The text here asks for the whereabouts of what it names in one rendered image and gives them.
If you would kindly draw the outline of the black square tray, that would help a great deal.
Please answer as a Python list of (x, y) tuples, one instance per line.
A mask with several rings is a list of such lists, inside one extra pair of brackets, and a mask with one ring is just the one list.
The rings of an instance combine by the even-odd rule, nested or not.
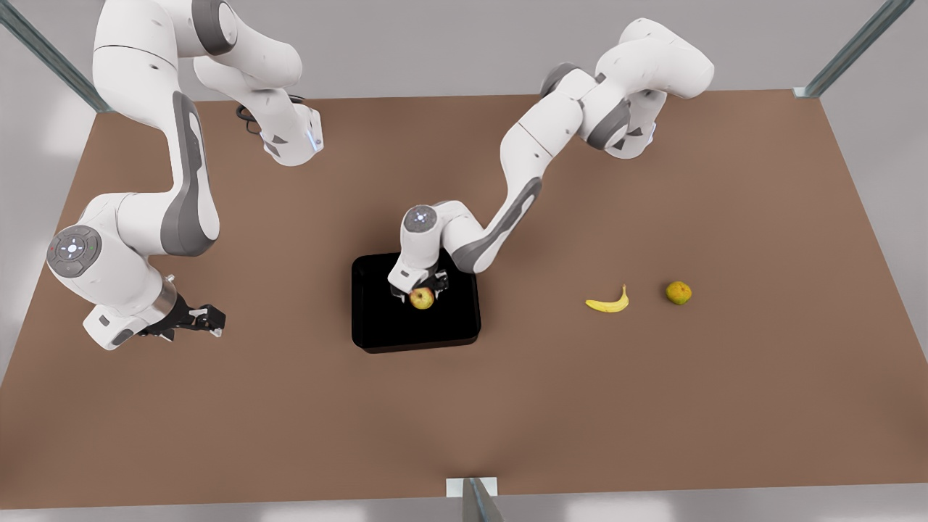
[(358, 257), (352, 263), (352, 340), (371, 354), (472, 344), (481, 330), (476, 276), (455, 267), (441, 251), (438, 269), (448, 289), (427, 310), (391, 293), (387, 280), (398, 252)]

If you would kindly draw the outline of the yellow banana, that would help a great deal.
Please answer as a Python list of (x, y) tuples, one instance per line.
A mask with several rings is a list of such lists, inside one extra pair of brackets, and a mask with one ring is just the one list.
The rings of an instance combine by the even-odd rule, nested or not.
[(584, 301), (584, 304), (591, 310), (596, 310), (603, 313), (616, 313), (625, 310), (629, 306), (630, 300), (629, 295), (627, 295), (626, 284), (622, 285), (622, 294), (620, 297), (613, 302), (604, 302), (600, 300), (587, 299)]

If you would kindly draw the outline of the silver frame post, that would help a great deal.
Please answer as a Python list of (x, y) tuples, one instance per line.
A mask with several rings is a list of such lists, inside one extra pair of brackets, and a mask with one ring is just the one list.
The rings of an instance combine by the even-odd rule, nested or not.
[(861, 29), (808, 82), (792, 89), (796, 99), (818, 99), (875, 43), (917, 0), (885, 0)]
[(497, 495), (497, 478), (445, 479), (445, 496), (461, 498), (462, 522), (505, 522)]
[(0, 25), (3, 25), (44, 66), (55, 73), (66, 86), (98, 113), (112, 112), (109, 104), (97, 93), (89, 79), (70, 62), (40, 30), (33, 26), (9, 0), (0, 0)]

